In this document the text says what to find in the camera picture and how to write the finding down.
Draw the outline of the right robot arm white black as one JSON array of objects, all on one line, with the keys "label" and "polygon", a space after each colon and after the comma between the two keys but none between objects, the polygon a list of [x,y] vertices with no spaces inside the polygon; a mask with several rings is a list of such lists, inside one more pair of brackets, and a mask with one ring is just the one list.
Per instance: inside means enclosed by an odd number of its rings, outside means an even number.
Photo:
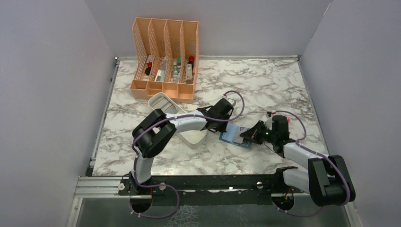
[{"label": "right robot arm white black", "polygon": [[290,137],[287,117],[272,115],[267,122],[258,121],[239,135],[255,144],[265,142],[273,146],[279,156],[292,160],[301,167],[282,168],[273,179],[273,187],[285,192],[291,186],[311,196],[319,207],[345,205],[356,198],[356,191],[342,156],[328,156],[311,151]]}]

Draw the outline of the black mounting rail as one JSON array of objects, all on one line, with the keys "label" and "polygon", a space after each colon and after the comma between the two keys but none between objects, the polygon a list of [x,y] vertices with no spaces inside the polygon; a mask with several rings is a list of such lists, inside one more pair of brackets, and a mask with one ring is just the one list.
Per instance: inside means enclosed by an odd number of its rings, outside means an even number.
[{"label": "black mounting rail", "polygon": [[271,205],[299,191],[279,182],[277,174],[154,175],[142,186],[129,175],[118,185],[118,195],[144,206]]}]

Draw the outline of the red black item in organizer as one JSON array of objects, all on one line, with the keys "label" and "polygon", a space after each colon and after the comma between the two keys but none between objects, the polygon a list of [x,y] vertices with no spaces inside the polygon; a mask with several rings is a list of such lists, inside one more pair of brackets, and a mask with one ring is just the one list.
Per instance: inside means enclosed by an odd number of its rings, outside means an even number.
[{"label": "red black item in organizer", "polygon": [[150,62],[147,63],[147,67],[146,67],[145,72],[144,72],[146,76],[150,75],[151,69],[152,69],[152,62],[150,61]]}]

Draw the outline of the white oblong plastic tray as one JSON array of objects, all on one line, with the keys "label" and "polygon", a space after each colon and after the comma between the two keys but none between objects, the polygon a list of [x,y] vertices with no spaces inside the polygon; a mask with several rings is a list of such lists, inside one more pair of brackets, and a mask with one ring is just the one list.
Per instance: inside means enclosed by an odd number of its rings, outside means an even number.
[{"label": "white oblong plastic tray", "polygon": [[148,105],[153,109],[153,104],[160,97],[165,97],[170,100],[176,107],[176,114],[167,114],[166,117],[170,118],[169,122],[176,127],[175,135],[178,136],[189,148],[196,149],[200,147],[206,138],[206,131],[202,128],[206,125],[206,119],[196,117],[200,115],[199,111],[187,113],[178,106],[171,98],[165,93],[159,92],[148,100]]}]

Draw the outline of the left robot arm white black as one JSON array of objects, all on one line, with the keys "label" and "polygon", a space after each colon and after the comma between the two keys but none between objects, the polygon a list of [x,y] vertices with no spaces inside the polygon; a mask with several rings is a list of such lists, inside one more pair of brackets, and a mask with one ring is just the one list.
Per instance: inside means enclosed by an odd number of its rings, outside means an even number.
[{"label": "left robot arm white black", "polygon": [[167,114],[160,108],[153,110],[132,132],[132,149],[136,153],[131,171],[132,190],[137,194],[148,190],[153,159],[174,135],[186,131],[224,132],[233,110],[233,104],[224,98],[191,113]]}]

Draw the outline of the red capped stick in organizer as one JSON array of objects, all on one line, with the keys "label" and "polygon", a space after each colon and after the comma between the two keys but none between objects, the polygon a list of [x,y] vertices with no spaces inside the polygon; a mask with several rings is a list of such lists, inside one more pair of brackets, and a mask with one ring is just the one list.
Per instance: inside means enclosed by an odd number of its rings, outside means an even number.
[{"label": "red capped stick in organizer", "polygon": [[193,75],[194,75],[194,71],[193,71],[193,67],[194,67],[194,61],[195,58],[194,56],[190,56],[188,58],[188,61],[186,63],[186,67],[185,67],[185,83],[186,84],[192,84],[193,83]]}]

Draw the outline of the teal capped tubes in organizer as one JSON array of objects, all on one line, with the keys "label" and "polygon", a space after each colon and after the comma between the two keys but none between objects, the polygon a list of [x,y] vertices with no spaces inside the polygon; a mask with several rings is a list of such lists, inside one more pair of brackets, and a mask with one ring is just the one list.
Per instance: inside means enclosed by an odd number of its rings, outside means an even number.
[{"label": "teal capped tubes in organizer", "polygon": [[179,83],[181,80],[181,57],[173,59],[173,69],[172,69],[171,81],[174,83]]}]

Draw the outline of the peach plastic file organizer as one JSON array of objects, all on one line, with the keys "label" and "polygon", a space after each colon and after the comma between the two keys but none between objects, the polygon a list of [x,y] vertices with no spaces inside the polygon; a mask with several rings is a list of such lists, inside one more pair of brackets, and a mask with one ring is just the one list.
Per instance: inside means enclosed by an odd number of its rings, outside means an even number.
[{"label": "peach plastic file organizer", "polygon": [[132,33],[138,67],[131,83],[136,99],[165,93],[193,103],[199,67],[199,22],[138,17]]}]

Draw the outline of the grey box in organizer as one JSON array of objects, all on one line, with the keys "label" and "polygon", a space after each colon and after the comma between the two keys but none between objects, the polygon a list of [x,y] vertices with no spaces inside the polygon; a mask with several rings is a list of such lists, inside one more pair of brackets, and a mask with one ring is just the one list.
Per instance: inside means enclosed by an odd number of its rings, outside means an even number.
[{"label": "grey box in organizer", "polygon": [[166,71],[166,59],[161,59],[160,64],[159,64],[159,69],[157,71],[154,81],[163,82],[164,76],[165,76],[165,71]]}]

